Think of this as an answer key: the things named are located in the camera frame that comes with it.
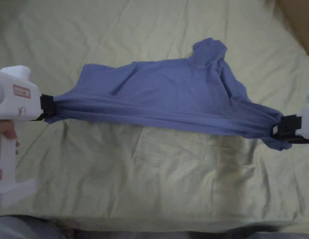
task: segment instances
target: blue t-shirt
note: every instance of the blue t-shirt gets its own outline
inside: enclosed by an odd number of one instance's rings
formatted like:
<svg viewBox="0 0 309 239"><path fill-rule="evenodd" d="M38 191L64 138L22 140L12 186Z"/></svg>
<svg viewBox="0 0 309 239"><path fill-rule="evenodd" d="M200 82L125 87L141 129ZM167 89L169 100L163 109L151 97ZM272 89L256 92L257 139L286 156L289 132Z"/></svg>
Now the blue t-shirt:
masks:
<svg viewBox="0 0 309 239"><path fill-rule="evenodd" d="M196 43L186 59L85 65L76 86L54 97L58 115L48 122L72 118L241 135L289 149L289 143L270 137L283 115L250 101L224 61L225 52L222 42L209 38Z"/></svg>

